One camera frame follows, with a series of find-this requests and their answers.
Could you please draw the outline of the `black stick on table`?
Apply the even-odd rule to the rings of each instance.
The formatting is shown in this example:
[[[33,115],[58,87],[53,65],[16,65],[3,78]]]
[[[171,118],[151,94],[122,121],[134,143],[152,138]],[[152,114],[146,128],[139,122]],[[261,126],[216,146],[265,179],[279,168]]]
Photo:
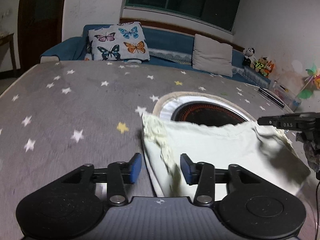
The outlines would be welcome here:
[[[286,106],[283,100],[281,100],[276,94],[269,91],[268,89],[259,87],[258,92],[260,92],[264,96],[267,96],[274,103],[276,103],[279,107],[284,108]]]

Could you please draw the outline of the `yellow green plush toy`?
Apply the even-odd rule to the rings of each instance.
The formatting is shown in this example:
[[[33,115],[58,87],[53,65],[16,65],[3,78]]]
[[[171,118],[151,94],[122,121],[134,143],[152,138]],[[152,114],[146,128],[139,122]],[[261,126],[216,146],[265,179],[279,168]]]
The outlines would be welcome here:
[[[261,74],[262,76],[265,75],[265,67],[267,65],[267,57],[260,57],[254,64],[254,70]]]

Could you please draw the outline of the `colourful pinwheel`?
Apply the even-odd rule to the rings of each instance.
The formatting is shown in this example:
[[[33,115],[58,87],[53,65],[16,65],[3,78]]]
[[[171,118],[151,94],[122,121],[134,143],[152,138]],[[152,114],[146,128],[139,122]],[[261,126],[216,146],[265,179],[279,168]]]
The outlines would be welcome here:
[[[311,68],[306,69],[306,72],[308,77],[305,79],[305,85],[297,95],[299,99],[309,99],[313,96],[315,90],[319,90],[319,68],[313,64]]]

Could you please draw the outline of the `dark wooden door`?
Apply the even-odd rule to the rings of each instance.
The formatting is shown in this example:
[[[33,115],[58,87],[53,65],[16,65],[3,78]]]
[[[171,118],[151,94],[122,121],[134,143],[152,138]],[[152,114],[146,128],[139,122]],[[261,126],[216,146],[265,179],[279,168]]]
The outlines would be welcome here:
[[[17,43],[20,68],[29,70],[41,55],[62,41],[65,0],[20,0]]]

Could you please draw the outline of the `orange fox plush toy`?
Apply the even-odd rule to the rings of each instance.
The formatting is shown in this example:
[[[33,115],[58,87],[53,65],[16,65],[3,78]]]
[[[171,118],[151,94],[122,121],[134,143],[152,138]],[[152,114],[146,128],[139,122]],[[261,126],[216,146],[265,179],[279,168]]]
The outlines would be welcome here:
[[[274,66],[275,66],[275,64],[272,62],[272,60],[268,61],[268,63],[265,66],[265,69],[264,69],[264,76],[266,78],[268,78],[269,75],[272,73],[272,70],[274,69]]]

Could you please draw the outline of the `blue sofa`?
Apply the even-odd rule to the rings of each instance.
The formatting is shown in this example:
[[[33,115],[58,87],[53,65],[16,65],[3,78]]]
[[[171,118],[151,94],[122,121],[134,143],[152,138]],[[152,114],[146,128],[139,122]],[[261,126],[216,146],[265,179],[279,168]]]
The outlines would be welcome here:
[[[109,28],[109,24],[89,24],[83,28],[82,36],[71,37],[45,51],[40,62],[84,60],[87,49],[88,32]],[[194,37],[172,30],[143,27],[146,44],[149,49],[148,64],[165,67],[194,70],[191,66]],[[232,80],[249,83],[261,88],[268,88],[271,80],[242,65],[243,49],[232,50]]]

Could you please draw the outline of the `butterfly print pillow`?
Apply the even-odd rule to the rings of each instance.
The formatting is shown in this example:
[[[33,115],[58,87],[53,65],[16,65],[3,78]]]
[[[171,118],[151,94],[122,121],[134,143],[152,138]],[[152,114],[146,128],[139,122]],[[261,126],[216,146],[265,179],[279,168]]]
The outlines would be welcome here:
[[[109,25],[88,31],[86,60],[150,60],[145,35],[139,22]]]

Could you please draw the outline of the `dark wooden side table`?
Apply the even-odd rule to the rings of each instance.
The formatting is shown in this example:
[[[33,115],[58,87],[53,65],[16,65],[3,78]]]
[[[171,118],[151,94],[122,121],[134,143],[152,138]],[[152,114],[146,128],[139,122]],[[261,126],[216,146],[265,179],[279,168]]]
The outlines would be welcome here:
[[[4,33],[1,35],[1,80],[16,76],[14,33]]]

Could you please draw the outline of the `grey star tablecloth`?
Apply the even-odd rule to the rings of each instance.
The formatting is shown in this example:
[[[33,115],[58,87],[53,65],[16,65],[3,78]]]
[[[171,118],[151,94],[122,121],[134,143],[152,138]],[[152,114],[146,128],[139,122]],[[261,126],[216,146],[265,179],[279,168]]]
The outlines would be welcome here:
[[[157,197],[143,114],[172,92],[224,98],[258,119],[290,114],[230,79],[121,62],[34,66],[1,95],[1,239],[317,239],[319,192],[297,194],[238,164],[215,168],[214,204]],[[128,204],[107,203],[107,167],[142,155]]]

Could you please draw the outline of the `clear plastic box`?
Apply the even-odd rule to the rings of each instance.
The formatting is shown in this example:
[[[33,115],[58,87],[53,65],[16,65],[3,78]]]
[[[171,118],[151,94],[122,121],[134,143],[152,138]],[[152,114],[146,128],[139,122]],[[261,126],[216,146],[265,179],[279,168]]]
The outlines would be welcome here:
[[[277,83],[277,81],[273,82],[273,84],[271,86],[271,90],[293,112],[295,112],[297,110],[297,108],[300,106],[301,100],[298,98],[298,96],[296,96],[293,92],[291,92],[284,85]]]

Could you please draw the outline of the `beige cushion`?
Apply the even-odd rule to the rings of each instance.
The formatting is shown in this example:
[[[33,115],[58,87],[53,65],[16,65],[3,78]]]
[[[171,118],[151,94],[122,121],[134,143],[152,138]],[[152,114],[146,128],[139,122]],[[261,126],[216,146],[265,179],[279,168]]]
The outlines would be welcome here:
[[[232,77],[232,46],[199,34],[194,37],[192,67],[204,72]]]

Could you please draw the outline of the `panda plush toy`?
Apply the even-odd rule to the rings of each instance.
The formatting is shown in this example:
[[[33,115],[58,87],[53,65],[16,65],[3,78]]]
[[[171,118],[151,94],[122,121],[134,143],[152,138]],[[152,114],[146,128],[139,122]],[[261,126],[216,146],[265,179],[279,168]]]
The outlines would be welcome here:
[[[255,54],[255,49],[253,47],[249,47],[244,53],[242,65],[251,67],[256,60],[254,54]]]

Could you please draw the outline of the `pale green t-shirt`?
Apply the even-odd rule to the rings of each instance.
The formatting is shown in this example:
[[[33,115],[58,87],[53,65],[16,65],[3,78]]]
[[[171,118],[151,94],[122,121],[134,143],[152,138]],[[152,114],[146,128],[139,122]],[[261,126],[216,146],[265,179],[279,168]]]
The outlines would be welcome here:
[[[180,156],[218,169],[238,164],[295,195],[310,175],[285,133],[254,121],[208,127],[189,122],[162,120],[143,114],[146,164],[157,197],[193,198],[196,186],[183,177]]]

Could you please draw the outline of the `round built-in induction cooker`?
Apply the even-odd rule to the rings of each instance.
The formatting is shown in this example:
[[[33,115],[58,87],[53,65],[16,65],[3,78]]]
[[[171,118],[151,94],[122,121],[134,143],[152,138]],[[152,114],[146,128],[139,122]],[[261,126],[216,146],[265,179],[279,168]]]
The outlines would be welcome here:
[[[198,92],[172,92],[162,96],[153,115],[160,119],[221,127],[255,118],[236,104],[219,96]]]

